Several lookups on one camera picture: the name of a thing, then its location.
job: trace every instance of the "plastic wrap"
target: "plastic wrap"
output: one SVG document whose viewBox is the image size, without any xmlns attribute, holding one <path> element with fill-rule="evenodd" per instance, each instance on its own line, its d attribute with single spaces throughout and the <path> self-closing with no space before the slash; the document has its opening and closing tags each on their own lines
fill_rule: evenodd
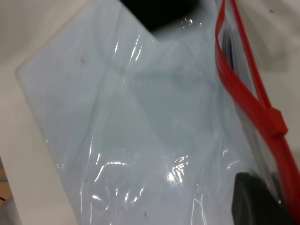
<svg viewBox="0 0 300 225">
<path fill-rule="evenodd" d="M 261 172 L 204 2 L 157 40 L 94 1 L 18 71 L 79 224 L 233 224 L 235 174 Z"/>
</svg>

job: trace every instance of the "red zipper seal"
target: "red zipper seal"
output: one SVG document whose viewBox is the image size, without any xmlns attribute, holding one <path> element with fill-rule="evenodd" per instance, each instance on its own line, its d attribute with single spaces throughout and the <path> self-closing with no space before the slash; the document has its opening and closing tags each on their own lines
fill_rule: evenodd
<svg viewBox="0 0 300 225">
<path fill-rule="evenodd" d="M 273 108 L 270 103 L 260 78 L 235 0 L 230 0 L 230 3 L 238 25 L 258 99 L 253 96 L 244 83 L 238 78 L 224 57 L 218 41 L 218 35 L 225 20 L 225 3 L 226 0 L 222 0 L 216 24 L 215 51 L 217 71 L 220 80 L 268 145 L 277 164 L 285 196 L 286 208 L 291 216 L 300 223 L 300 173 L 284 137 L 288 129 L 281 112 Z"/>
</svg>

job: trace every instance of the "black plastic piece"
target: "black plastic piece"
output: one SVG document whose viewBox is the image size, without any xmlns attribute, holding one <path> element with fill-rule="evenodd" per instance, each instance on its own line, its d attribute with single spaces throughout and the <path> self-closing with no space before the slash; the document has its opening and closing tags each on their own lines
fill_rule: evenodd
<svg viewBox="0 0 300 225">
<path fill-rule="evenodd" d="M 266 184 L 243 172 L 235 177 L 232 217 L 235 225 L 296 225 Z"/>
<path fill-rule="evenodd" d="M 156 31 L 191 13 L 199 0 L 121 0 L 150 31 Z"/>
</svg>

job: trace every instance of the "white table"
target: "white table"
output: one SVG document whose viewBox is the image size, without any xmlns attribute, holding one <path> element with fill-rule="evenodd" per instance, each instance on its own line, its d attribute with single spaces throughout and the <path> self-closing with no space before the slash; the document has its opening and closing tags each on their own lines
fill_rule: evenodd
<svg viewBox="0 0 300 225">
<path fill-rule="evenodd" d="M 15 72 L 86 2 L 0 2 L 0 156 L 24 225 L 77 224 Z M 240 0 L 239 7 L 268 95 L 282 111 L 287 140 L 300 158 L 300 3 Z"/>
</svg>

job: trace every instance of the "clear plastic bag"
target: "clear plastic bag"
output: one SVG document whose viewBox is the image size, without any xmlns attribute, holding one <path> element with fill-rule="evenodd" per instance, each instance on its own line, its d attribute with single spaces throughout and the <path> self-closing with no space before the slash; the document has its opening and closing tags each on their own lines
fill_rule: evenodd
<svg viewBox="0 0 300 225">
<path fill-rule="evenodd" d="M 232 224 L 235 174 L 264 177 L 204 2 L 158 41 L 96 0 L 18 71 L 79 224 Z"/>
</svg>

